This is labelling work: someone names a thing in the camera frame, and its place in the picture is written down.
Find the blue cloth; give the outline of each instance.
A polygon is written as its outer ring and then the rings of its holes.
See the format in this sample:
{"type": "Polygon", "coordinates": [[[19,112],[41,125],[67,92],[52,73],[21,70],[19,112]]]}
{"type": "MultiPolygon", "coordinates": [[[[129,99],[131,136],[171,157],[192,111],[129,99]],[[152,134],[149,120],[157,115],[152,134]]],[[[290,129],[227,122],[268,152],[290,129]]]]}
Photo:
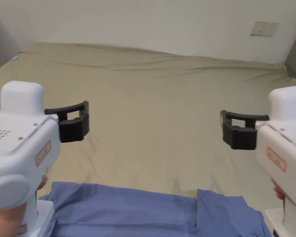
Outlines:
{"type": "Polygon", "coordinates": [[[98,184],[53,182],[55,214],[44,237],[271,237],[242,197],[197,198],[98,184]]]}

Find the bed sheet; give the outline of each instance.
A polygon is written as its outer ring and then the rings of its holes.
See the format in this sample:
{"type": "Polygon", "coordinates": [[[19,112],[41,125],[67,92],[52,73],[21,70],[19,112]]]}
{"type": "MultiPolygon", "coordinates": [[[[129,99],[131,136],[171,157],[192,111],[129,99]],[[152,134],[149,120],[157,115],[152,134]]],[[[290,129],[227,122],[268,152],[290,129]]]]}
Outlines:
{"type": "Polygon", "coordinates": [[[280,66],[38,43],[0,68],[0,89],[11,80],[40,83],[45,108],[90,103],[89,134],[61,145],[50,181],[188,197],[208,189],[262,212],[281,206],[254,151],[230,149],[219,123],[222,109],[268,114],[270,91],[296,85],[280,66]]]}

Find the sticker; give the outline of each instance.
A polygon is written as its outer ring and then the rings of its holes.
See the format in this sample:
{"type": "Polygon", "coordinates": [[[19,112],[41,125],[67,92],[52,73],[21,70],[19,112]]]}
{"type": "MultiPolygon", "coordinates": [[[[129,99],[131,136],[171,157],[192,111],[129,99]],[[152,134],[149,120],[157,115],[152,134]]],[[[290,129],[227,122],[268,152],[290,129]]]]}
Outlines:
{"type": "Polygon", "coordinates": [[[287,162],[281,158],[274,150],[271,148],[266,149],[266,155],[273,161],[283,172],[286,172],[287,169],[287,162]]]}
{"type": "Polygon", "coordinates": [[[21,225],[16,235],[23,235],[27,232],[27,225],[21,225]]]}
{"type": "Polygon", "coordinates": [[[51,151],[51,141],[48,141],[43,149],[35,156],[36,166],[39,166],[44,158],[48,155],[51,151]]]}

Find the wall switch panel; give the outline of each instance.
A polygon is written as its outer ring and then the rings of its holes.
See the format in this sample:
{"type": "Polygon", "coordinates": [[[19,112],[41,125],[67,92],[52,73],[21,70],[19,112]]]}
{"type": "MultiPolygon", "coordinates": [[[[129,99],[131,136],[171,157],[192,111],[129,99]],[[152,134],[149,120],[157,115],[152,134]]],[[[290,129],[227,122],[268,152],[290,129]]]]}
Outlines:
{"type": "Polygon", "coordinates": [[[279,23],[274,22],[255,22],[251,30],[251,35],[274,36],[278,26],[279,23]]]}

